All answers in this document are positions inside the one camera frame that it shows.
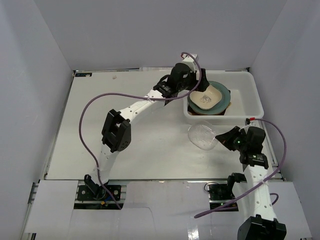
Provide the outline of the cream panda dish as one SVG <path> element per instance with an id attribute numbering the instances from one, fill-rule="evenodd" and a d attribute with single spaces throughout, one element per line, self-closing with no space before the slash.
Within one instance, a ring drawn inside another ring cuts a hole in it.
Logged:
<path id="1" fill-rule="evenodd" d="M 209 110 L 222 100 L 222 93 L 212 85 L 204 92 L 193 91 L 189 95 L 190 100 L 202 110 Z"/>

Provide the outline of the blue round plate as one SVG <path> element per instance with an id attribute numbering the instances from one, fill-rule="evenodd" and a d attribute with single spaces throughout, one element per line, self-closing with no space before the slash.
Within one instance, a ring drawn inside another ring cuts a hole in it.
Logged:
<path id="1" fill-rule="evenodd" d="M 219 102 L 220 104 L 228 104 L 231 103 L 231 91 L 227 89 L 223 84 L 216 81 L 209 81 L 210 85 L 218 89 L 222 93 L 222 99 Z M 186 103 L 191 102 L 190 96 L 187 97 Z"/>

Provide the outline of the clear glass plate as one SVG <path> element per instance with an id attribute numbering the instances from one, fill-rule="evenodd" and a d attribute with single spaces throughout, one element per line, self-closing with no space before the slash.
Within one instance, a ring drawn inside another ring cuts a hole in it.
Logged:
<path id="1" fill-rule="evenodd" d="M 189 127 L 187 134 L 190 142 L 201 150 L 212 150 L 218 144 L 218 130 L 207 121 L 194 123 Z"/>

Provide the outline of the square brown glazed plate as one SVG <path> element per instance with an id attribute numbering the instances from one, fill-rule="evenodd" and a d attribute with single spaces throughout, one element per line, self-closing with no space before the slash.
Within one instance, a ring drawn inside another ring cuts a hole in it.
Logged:
<path id="1" fill-rule="evenodd" d="M 192 102 L 187 102 L 187 112 L 192 116 L 223 116 L 226 110 L 232 105 L 229 103 L 218 103 L 214 107 L 203 110 Z"/>

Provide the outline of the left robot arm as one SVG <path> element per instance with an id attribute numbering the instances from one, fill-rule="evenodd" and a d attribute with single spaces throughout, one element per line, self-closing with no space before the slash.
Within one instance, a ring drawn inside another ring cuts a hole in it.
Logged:
<path id="1" fill-rule="evenodd" d="M 119 111 L 112 109 L 107 113 L 101 131 L 99 174 L 96 175 L 100 176 L 102 184 L 109 182 L 110 172 L 117 156 L 130 145 L 132 127 L 135 123 L 170 103 L 184 90 L 204 92 L 208 88 L 206 70 L 201 68 L 199 73 L 200 80 L 197 80 L 195 70 L 185 63 L 177 63 L 170 74 L 163 76 L 144 99 Z"/>

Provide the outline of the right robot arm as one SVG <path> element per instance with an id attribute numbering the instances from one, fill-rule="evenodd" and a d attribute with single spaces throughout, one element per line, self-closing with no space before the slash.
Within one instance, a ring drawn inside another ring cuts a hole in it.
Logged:
<path id="1" fill-rule="evenodd" d="M 280 223 L 274 212 L 268 176 L 269 163 L 262 153 L 266 133 L 250 126 L 247 130 L 235 126 L 215 137 L 230 151 L 238 151 L 243 173 L 232 173 L 227 179 L 226 195 L 236 200 L 244 222 L 237 231 L 239 240 L 283 240 L 286 225 Z"/>

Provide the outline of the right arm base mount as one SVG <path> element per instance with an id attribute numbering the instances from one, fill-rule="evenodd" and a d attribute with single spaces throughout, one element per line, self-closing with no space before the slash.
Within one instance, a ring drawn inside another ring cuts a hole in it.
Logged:
<path id="1" fill-rule="evenodd" d="M 226 183 L 212 181 L 207 182 L 203 190 L 209 195 L 210 209 L 222 206 L 227 201 L 235 198 L 232 189 L 235 183 L 246 183 L 246 177 L 243 173 L 232 173 L 228 176 Z"/>

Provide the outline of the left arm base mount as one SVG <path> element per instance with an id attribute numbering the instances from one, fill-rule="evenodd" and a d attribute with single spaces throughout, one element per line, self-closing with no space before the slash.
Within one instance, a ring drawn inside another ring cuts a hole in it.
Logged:
<path id="1" fill-rule="evenodd" d="M 84 176 L 84 184 L 78 187 L 76 199 L 78 201 L 119 201 L 121 199 L 121 185 L 104 184 L 104 187 L 95 183 L 88 174 Z"/>

